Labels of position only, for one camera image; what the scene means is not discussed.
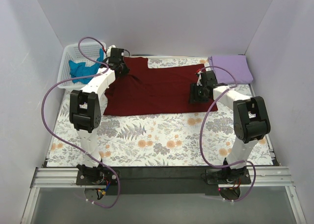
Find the dark red t-shirt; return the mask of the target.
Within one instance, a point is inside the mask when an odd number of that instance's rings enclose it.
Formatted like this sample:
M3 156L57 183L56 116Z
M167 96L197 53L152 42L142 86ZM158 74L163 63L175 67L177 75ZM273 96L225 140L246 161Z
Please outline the dark red t-shirt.
M190 103L190 85L202 64L149 68L148 59L126 57L130 72L119 77L105 91L104 115L134 116L160 113L206 112L217 110L213 100Z

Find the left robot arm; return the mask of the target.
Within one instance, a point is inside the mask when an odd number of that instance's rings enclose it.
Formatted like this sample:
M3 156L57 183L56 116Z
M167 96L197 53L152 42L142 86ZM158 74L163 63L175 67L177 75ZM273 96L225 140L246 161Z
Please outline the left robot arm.
M130 69L124 61L125 53L129 51L110 46L97 76L80 90L73 90L70 94L70 122L77 131L80 147L84 151L82 164L92 168L87 178L95 185L101 184L105 177L104 172L97 168L102 160L96 139L102 118L100 97L116 79L129 73Z

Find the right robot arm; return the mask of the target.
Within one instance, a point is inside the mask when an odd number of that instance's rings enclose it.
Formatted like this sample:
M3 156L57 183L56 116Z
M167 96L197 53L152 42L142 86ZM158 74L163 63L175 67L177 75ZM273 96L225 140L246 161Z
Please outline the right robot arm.
M236 182L240 177L239 169L247 164L253 165L248 158L258 141L270 133L271 125L264 99L260 96L249 97L234 90L237 87L235 77L229 72L234 84L228 86L225 83L218 83L215 72L207 71L205 67L197 70L199 84L191 84L190 102L207 103L209 106L201 124L199 135L199 147L203 161L212 168L223 169L222 178L227 183ZM236 136L231 153L225 158L223 165L211 164L203 153L203 130L206 120L213 106L220 102L233 111L233 129Z

